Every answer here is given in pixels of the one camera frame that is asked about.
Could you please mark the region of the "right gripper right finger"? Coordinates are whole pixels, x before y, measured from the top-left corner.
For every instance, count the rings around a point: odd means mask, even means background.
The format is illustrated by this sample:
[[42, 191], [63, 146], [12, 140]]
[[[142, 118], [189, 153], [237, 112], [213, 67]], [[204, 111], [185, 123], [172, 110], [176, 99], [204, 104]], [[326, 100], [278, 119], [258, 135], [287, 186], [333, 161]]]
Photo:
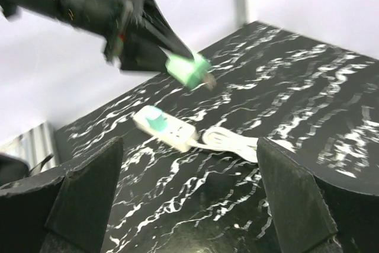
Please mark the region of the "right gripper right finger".
[[352, 178], [263, 137], [256, 154], [282, 252], [378, 252], [378, 177]]

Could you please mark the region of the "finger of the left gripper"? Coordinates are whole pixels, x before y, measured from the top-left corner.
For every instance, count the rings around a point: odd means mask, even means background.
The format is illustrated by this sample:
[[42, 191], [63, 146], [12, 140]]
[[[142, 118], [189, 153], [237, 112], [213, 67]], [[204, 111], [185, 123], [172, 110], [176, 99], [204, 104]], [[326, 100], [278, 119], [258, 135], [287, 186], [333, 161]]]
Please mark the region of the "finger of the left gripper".
[[166, 73], [169, 52], [193, 60], [192, 51], [175, 34], [155, 0], [131, 0], [133, 12], [123, 36], [122, 71]]

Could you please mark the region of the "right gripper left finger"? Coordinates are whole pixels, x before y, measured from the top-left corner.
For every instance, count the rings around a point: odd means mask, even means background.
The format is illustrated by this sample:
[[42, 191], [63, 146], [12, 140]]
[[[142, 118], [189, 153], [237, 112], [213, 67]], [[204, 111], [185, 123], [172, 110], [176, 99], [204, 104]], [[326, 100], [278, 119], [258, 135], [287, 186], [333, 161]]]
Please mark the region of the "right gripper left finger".
[[38, 174], [1, 166], [1, 252], [100, 252], [122, 161], [115, 137]]

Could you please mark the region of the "green plug adapter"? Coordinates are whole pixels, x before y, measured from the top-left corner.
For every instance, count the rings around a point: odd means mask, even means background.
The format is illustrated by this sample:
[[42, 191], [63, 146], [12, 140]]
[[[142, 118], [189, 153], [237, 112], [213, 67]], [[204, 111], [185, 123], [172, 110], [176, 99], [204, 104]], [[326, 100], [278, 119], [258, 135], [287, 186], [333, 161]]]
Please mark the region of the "green plug adapter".
[[193, 59], [186, 59], [177, 55], [170, 55], [166, 61], [168, 74], [190, 90], [204, 84], [213, 89], [217, 82], [210, 73], [211, 64], [201, 54], [193, 54]]

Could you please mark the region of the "teal charger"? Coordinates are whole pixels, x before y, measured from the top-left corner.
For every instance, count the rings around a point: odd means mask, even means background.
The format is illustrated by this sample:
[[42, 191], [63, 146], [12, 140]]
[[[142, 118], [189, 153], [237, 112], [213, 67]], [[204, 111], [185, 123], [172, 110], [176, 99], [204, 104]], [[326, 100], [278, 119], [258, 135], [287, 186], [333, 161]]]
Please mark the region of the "teal charger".
[[157, 132], [163, 131], [167, 126], [163, 111], [155, 106], [147, 106], [144, 117], [148, 125]]

